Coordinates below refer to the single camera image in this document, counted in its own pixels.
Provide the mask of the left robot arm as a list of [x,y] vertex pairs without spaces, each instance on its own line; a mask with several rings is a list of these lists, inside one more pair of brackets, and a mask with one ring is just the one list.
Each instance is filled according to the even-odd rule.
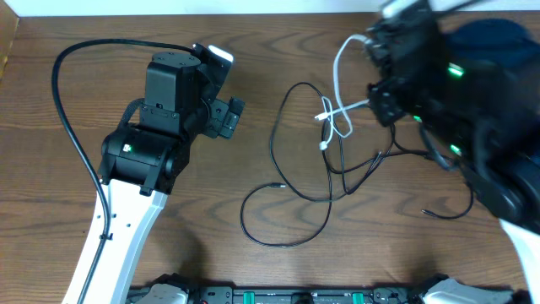
[[145,96],[132,101],[101,146],[97,205],[66,303],[122,303],[144,243],[197,135],[231,138],[244,102],[217,95],[234,58],[216,46],[153,55]]

